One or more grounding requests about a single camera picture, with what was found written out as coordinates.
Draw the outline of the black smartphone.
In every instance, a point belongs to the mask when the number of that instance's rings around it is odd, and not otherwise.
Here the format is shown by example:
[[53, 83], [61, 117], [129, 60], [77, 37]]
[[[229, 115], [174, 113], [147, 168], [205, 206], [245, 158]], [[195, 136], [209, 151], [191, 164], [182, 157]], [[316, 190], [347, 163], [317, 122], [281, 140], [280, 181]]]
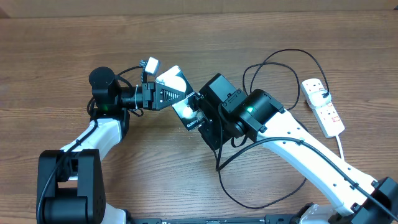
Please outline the black smartphone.
[[184, 99], [174, 103], [172, 108], [188, 131], [202, 124], [204, 115], [196, 105], [199, 94], [193, 90], [178, 65], [159, 75], [155, 82], [185, 94]]

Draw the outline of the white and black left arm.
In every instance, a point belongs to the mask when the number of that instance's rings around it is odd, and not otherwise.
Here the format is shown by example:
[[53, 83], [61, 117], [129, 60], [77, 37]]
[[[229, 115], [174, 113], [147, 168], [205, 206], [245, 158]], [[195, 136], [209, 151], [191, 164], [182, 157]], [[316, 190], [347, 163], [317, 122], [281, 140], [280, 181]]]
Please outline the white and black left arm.
[[134, 223], [127, 210], [106, 201], [101, 162], [126, 137], [131, 114], [140, 117], [144, 110], [162, 110], [191, 91], [176, 65], [153, 82], [147, 77], [156, 74], [157, 65], [140, 68], [141, 84], [136, 86], [108, 67], [90, 73], [90, 125], [70, 144], [39, 157], [38, 223]]

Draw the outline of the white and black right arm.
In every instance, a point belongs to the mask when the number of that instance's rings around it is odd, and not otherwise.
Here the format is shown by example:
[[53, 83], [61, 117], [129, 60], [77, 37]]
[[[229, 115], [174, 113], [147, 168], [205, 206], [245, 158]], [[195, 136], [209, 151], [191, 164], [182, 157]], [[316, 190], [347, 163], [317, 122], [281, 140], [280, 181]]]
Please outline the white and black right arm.
[[292, 223], [392, 223], [397, 220], [397, 182], [376, 180], [334, 154], [263, 90], [246, 95], [216, 74], [193, 101], [205, 117], [202, 138], [217, 154], [241, 136], [286, 160], [330, 202], [306, 204]]

